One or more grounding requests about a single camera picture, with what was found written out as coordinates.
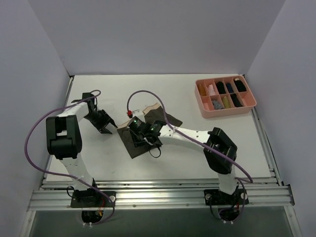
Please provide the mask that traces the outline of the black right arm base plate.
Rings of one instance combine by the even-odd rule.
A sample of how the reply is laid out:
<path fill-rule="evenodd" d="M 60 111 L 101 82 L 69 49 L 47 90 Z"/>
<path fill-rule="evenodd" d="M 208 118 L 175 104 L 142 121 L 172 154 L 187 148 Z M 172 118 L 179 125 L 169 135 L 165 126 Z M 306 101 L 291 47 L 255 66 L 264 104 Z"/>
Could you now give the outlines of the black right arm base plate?
<path fill-rule="evenodd" d="M 219 189 L 206 189 L 203 192 L 205 204 L 209 206 L 249 204 L 247 192 L 242 188 L 237 188 L 232 195 L 224 193 Z"/>

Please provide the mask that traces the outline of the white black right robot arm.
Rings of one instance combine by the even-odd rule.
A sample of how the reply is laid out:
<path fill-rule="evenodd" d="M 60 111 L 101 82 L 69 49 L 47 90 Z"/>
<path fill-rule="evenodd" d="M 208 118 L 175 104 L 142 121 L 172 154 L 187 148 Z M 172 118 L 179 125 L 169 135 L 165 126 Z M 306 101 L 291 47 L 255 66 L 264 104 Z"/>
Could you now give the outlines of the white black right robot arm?
<path fill-rule="evenodd" d="M 220 200 L 229 204 L 237 198 L 237 146 L 222 129 L 190 130 L 163 121 L 151 124 L 138 117 L 132 118 L 127 128 L 138 142 L 151 147 L 175 145 L 203 153 L 210 169 L 218 175 Z"/>

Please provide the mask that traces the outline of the yellow rolled garment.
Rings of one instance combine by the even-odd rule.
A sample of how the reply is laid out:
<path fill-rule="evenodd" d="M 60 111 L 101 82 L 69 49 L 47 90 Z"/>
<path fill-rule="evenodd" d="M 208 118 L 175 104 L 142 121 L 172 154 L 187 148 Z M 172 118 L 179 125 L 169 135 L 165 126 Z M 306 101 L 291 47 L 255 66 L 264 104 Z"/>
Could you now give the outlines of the yellow rolled garment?
<path fill-rule="evenodd" d="M 230 109 L 231 108 L 230 102 L 229 102 L 229 100 L 228 100 L 228 98 L 226 96 L 222 98 L 222 102 L 223 102 L 223 105 L 224 105 L 225 109 Z"/>

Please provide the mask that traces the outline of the brown underwear cream waistband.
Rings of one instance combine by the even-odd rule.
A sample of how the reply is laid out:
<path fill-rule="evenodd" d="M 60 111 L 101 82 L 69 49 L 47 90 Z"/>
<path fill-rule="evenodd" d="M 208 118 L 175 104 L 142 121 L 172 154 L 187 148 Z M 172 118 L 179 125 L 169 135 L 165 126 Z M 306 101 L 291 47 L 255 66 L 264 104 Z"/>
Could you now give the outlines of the brown underwear cream waistband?
<path fill-rule="evenodd" d="M 163 116 L 163 109 L 159 103 L 148 106 L 143 111 L 135 113 L 135 115 L 141 115 L 143 121 L 149 122 L 150 124 L 153 124 L 156 120 L 165 121 Z M 137 140 L 135 135 L 128 130 L 128 123 L 129 120 L 122 125 L 119 125 L 117 128 L 117 132 L 132 159 L 154 148 L 162 146 L 161 142 L 159 142 L 158 145 L 151 146 L 146 141 Z"/>

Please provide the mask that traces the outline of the black white rolled garment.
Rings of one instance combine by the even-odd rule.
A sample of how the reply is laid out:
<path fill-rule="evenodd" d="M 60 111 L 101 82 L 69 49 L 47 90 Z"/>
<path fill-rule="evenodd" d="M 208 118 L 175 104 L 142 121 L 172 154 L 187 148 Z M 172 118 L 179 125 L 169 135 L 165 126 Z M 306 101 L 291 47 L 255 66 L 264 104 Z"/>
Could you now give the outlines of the black white rolled garment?
<path fill-rule="evenodd" d="M 244 85 L 244 83 L 240 79 L 238 79 L 238 78 L 234 79 L 234 83 L 235 83 L 235 86 L 236 86 L 238 92 L 246 92 L 247 91 L 246 86 Z"/>

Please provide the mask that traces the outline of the dark blue rolled garment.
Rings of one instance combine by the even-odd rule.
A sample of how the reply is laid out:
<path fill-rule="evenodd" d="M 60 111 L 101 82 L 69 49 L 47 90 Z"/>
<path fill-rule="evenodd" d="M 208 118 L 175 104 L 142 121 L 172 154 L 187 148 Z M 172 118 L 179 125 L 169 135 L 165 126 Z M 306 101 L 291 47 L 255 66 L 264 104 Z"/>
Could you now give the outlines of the dark blue rolled garment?
<path fill-rule="evenodd" d="M 227 87 L 227 90 L 229 93 L 234 93 L 234 90 L 233 90 L 232 85 L 230 83 L 227 83 L 226 87 Z"/>

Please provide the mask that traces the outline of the grey patterned rolled garment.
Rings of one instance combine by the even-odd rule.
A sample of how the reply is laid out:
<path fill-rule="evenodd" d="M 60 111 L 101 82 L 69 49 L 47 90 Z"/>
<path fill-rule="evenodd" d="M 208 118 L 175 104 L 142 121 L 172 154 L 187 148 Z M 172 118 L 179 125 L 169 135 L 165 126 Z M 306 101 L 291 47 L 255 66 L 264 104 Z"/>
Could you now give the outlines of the grey patterned rolled garment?
<path fill-rule="evenodd" d="M 215 110 L 222 110 L 224 108 L 222 104 L 217 100 L 212 100 L 212 104 Z"/>

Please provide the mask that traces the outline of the orange rolled garment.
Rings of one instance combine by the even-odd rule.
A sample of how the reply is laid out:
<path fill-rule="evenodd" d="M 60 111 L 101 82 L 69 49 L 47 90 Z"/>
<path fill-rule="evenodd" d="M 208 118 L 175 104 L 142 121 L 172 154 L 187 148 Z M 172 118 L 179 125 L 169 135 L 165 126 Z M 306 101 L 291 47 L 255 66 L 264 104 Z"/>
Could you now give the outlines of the orange rolled garment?
<path fill-rule="evenodd" d="M 204 86 L 202 84 L 199 84 L 197 87 L 198 87 L 198 91 L 199 91 L 200 96 L 206 96 L 207 95 L 206 91 L 204 89 Z"/>

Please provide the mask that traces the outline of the pink divided storage box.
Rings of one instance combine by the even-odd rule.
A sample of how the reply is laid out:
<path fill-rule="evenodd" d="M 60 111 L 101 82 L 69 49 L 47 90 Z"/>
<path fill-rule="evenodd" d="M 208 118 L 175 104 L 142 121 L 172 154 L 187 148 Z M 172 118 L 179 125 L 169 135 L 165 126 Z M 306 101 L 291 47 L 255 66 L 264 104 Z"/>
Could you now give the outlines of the pink divided storage box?
<path fill-rule="evenodd" d="M 197 104 L 203 118 L 249 113 L 257 101 L 243 75 L 198 79 Z"/>

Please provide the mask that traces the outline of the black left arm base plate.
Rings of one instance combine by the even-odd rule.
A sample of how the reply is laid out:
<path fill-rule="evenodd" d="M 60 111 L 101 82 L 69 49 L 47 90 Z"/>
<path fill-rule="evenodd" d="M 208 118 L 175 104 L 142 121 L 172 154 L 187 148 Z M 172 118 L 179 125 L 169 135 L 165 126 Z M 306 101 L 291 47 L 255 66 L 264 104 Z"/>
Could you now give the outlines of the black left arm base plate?
<path fill-rule="evenodd" d="M 113 207 L 116 202 L 116 192 L 104 191 L 111 201 L 95 190 L 74 191 L 72 194 L 71 208 Z"/>

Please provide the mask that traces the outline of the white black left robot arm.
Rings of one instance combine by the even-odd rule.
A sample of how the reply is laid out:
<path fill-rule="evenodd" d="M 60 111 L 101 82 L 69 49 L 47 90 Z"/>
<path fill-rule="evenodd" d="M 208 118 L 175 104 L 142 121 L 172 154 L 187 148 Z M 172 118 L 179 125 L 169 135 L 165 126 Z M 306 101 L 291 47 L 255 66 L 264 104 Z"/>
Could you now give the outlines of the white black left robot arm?
<path fill-rule="evenodd" d="M 98 108 L 94 92 L 101 91 L 84 92 L 82 99 L 72 101 L 62 113 L 48 117 L 45 121 L 47 150 L 50 155 L 60 160 L 73 180 L 75 199 L 81 198 L 88 207 L 94 207 L 99 203 L 100 194 L 95 190 L 96 183 L 81 157 L 82 138 L 79 122 L 86 119 L 101 134 L 112 134 L 107 129 L 109 124 L 117 128 L 106 111 Z"/>

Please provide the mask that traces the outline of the black rolled garment lower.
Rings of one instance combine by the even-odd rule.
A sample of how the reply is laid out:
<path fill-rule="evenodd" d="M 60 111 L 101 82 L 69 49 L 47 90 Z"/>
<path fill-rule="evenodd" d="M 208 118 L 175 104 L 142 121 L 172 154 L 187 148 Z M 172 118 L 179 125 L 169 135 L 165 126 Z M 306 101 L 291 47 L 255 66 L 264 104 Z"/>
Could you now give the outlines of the black rolled garment lower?
<path fill-rule="evenodd" d="M 234 93 L 230 94 L 230 97 L 231 97 L 232 102 L 236 108 L 243 107 L 242 103 L 240 102 L 240 100 L 238 99 L 236 94 L 234 94 Z"/>

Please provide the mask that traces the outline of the aluminium frame rail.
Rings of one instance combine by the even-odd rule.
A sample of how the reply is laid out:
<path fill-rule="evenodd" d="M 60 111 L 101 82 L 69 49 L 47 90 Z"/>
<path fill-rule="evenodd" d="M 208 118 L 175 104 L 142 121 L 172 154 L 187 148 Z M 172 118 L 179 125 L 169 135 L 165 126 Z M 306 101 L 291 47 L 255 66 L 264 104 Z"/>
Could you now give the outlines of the aluminium frame rail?
<path fill-rule="evenodd" d="M 276 183 L 245 185 L 248 207 L 273 207 L 294 205 L 289 186 Z M 116 192 L 116 210 L 188 209 L 205 208 L 204 190 L 217 189 L 213 180 L 197 183 L 102 183 L 103 190 Z M 70 211 L 70 197 L 61 186 L 55 190 L 34 191 L 28 206 L 29 211 Z"/>

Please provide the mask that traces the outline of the pink white rolled garment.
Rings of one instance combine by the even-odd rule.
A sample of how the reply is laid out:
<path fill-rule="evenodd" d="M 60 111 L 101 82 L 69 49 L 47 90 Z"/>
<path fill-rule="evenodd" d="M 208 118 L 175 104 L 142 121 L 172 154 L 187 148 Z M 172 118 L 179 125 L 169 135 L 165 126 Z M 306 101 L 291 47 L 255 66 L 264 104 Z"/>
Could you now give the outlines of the pink white rolled garment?
<path fill-rule="evenodd" d="M 216 95 L 214 86 L 213 86 L 212 84 L 210 84 L 210 85 L 208 86 L 208 93 L 209 93 L 210 96 Z"/>

